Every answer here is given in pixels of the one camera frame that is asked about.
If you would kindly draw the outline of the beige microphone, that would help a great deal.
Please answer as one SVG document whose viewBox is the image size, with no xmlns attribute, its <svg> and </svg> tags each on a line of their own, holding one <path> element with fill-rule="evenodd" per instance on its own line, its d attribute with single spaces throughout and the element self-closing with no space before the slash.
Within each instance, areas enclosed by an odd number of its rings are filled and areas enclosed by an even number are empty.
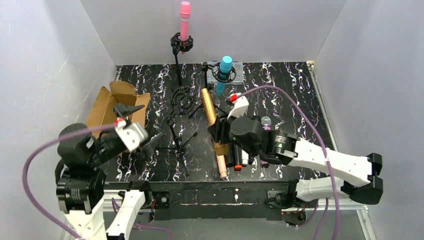
<svg viewBox="0 0 424 240">
<path fill-rule="evenodd" d="M 225 161 L 225 155 L 216 155 L 216 162 L 218 166 L 218 171 L 221 179 L 228 177 L 228 170 Z"/>
</svg>

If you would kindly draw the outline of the white microphone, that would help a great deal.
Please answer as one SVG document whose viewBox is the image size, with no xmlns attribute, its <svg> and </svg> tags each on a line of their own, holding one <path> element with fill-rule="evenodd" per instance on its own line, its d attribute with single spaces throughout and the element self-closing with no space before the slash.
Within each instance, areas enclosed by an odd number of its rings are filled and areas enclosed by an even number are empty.
<svg viewBox="0 0 424 240">
<path fill-rule="evenodd" d="M 241 150 L 241 165 L 243 167 L 246 167 L 248 164 L 249 164 L 249 154 L 246 151 Z"/>
</svg>

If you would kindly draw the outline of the black orange-tipped microphone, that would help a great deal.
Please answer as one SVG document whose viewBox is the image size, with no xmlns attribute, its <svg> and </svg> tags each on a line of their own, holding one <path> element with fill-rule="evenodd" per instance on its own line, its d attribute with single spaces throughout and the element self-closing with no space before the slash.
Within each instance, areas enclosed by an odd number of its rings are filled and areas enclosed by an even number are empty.
<svg viewBox="0 0 424 240">
<path fill-rule="evenodd" d="M 233 144 L 232 145 L 232 157 L 233 157 L 233 168 L 235 171 L 241 171 L 243 168 L 242 165 L 242 150 L 241 148 Z"/>
</svg>

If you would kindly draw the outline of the black tripod microphone stand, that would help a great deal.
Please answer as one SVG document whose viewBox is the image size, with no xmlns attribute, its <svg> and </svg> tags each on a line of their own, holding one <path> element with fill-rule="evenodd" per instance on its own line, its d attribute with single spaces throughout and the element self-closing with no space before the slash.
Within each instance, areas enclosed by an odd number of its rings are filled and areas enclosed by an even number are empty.
<svg viewBox="0 0 424 240">
<path fill-rule="evenodd" d="M 204 62 L 202 64 L 202 71 L 204 72 L 204 86 L 206 87 L 207 90 L 211 90 L 212 89 L 212 87 L 210 86 L 210 84 L 207 83 L 207 78 L 208 78 L 208 70 L 209 69 L 212 70 L 213 68 L 214 68 L 214 66 L 213 65 L 209 65 L 207 62 Z M 225 84 L 226 84 L 226 82 L 231 82 L 232 81 L 231 80 L 231 77 L 230 77 L 231 73 L 235 73 L 235 70 L 234 70 L 233 67 L 231 69 L 231 72 L 229 73 L 229 77 L 228 77 L 227 81 L 223 81 L 223 80 L 220 80 L 219 79 L 219 76 L 218 76 L 219 75 L 219 67 L 218 67 L 218 72 L 212 72 L 214 78 L 217 81 L 220 81 L 220 82 L 225 83 Z"/>
<path fill-rule="evenodd" d="M 163 135 L 156 147 L 156 181 L 177 182 L 194 178 L 201 169 L 196 152 L 199 125 L 189 118 L 195 108 L 197 94 L 188 86 L 171 86 L 166 95 L 161 116 Z"/>
</svg>

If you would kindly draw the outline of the black white-banded microphone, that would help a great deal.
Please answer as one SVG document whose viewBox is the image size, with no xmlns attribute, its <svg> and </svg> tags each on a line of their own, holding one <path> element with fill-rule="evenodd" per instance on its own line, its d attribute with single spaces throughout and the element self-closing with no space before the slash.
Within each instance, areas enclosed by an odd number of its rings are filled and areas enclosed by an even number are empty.
<svg viewBox="0 0 424 240">
<path fill-rule="evenodd" d="M 248 156 L 248 164 L 249 165 L 252 165 L 254 162 L 255 162 L 255 157 L 254 156 L 252 156 L 252 155 L 249 155 Z"/>
</svg>

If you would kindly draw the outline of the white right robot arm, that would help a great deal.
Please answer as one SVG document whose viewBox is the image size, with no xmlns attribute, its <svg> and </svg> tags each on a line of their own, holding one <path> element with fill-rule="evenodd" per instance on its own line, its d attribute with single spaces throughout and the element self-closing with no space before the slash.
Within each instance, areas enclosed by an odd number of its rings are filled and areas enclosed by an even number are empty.
<svg viewBox="0 0 424 240">
<path fill-rule="evenodd" d="M 286 192 L 273 198 L 281 205 L 334 196 L 376 205 L 382 198 L 380 154 L 354 156 L 331 150 L 281 130 L 266 129 L 256 116 L 217 119 L 207 131 L 214 141 L 235 144 L 250 156 L 259 156 L 271 165 L 307 168 L 328 175 L 289 181 Z"/>
</svg>

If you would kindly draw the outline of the pink microphone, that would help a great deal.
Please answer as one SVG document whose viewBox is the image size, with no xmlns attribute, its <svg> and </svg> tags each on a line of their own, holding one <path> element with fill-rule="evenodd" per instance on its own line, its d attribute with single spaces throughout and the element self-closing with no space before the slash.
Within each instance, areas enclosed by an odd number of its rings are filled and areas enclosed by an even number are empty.
<svg viewBox="0 0 424 240">
<path fill-rule="evenodd" d="M 186 41 L 189 37 L 189 18 L 191 14 L 191 4 L 188 1 L 180 3 L 180 40 Z"/>
</svg>

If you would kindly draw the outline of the purple glitter microphone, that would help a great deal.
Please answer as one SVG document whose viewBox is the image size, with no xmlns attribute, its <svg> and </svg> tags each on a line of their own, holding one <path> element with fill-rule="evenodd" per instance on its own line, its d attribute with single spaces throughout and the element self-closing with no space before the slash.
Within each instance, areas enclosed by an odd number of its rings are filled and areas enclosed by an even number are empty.
<svg viewBox="0 0 424 240">
<path fill-rule="evenodd" d="M 264 117 L 261 118 L 261 125 L 262 125 L 262 128 L 264 130 L 270 130 L 271 124 L 272 124 L 272 121 L 268 116 L 264 116 Z M 264 161 L 264 160 L 261 159 L 260 160 L 260 166 L 262 168 L 268 168 L 270 166 L 270 164 L 267 161 Z"/>
</svg>

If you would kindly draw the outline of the gold microphone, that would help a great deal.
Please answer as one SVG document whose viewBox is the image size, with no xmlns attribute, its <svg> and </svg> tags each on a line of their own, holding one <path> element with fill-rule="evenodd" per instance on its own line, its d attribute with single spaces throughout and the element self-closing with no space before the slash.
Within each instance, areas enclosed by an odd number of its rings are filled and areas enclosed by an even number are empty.
<svg viewBox="0 0 424 240">
<path fill-rule="evenodd" d="M 216 113 L 211 95 L 207 88 L 202 88 L 200 90 L 200 95 L 201 95 L 203 108 L 206 114 L 208 126 L 211 127 L 217 120 L 217 113 Z M 219 141 L 216 142 L 214 139 L 212 139 L 212 142 L 213 142 L 214 152 L 216 153 L 217 156 L 224 156 L 228 153 L 227 144 L 222 144 Z"/>
</svg>

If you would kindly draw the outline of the black round-base microphone stand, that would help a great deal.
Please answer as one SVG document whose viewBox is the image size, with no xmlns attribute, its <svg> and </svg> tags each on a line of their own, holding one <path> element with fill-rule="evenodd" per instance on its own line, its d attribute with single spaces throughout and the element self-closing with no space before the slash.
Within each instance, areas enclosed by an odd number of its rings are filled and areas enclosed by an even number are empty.
<svg viewBox="0 0 424 240">
<path fill-rule="evenodd" d="M 191 35 L 188 36 L 187 40 L 181 40 L 180 39 L 181 33 L 177 32 L 171 39 L 170 39 L 170 45 L 172 47 L 172 53 L 174 55 L 175 59 L 175 67 L 176 67 L 176 75 L 177 75 L 177 81 L 178 85 L 180 87 L 183 86 L 182 81 L 182 74 L 181 74 L 181 68 L 178 60 L 178 54 L 189 52 L 193 46 L 194 46 L 194 40 Z"/>
</svg>

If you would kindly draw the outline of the turquoise blue microphone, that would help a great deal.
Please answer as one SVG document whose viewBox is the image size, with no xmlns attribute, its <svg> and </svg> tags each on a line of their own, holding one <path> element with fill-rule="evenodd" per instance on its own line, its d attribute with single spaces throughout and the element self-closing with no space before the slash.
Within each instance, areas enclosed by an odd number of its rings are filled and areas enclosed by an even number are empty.
<svg viewBox="0 0 424 240">
<path fill-rule="evenodd" d="M 221 81 L 227 81 L 229 78 L 229 74 L 233 67 L 233 59 L 229 55 L 225 55 L 222 57 L 222 60 L 219 64 L 219 72 L 218 77 Z M 216 95 L 220 96 L 225 88 L 225 83 L 218 81 L 216 84 Z"/>
</svg>

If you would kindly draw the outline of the brown cardboard box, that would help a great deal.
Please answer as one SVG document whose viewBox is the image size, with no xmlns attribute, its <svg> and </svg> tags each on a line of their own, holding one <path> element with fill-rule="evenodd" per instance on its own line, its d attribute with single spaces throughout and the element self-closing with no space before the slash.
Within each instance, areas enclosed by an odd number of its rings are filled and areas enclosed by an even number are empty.
<svg viewBox="0 0 424 240">
<path fill-rule="evenodd" d="M 114 113 L 114 106 L 119 103 L 127 106 L 144 105 L 142 109 L 128 116 L 133 123 L 140 123 L 144 127 L 147 107 L 151 99 L 150 94 L 137 94 L 136 88 L 124 81 L 111 81 L 109 88 L 101 87 L 86 121 L 87 127 L 114 123 L 118 118 Z"/>
</svg>

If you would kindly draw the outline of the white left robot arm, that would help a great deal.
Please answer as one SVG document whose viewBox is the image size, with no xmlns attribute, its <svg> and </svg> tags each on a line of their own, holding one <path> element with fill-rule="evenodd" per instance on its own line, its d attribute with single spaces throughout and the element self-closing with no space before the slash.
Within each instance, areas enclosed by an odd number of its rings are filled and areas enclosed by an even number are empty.
<svg viewBox="0 0 424 240">
<path fill-rule="evenodd" d="M 129 239 L 140 209 L 150 200 L 150 184 L 131 181 L 118 193 L 122 203 L 112 224 L 105 226 L 107 175 L 102 165 L 125 151 L 151 155 L 159 140 L 158 136 L 149 137 L 139 122 L 129 119 L 142 108 L 116 104 L 116 120 L 97 127 L 98 137 L 83 123 L 71 124 L 59 134 L 57 152 L 64 170 L 56 172 L 56 196 L 60 210 L 83 240 Z"/>
</svg>

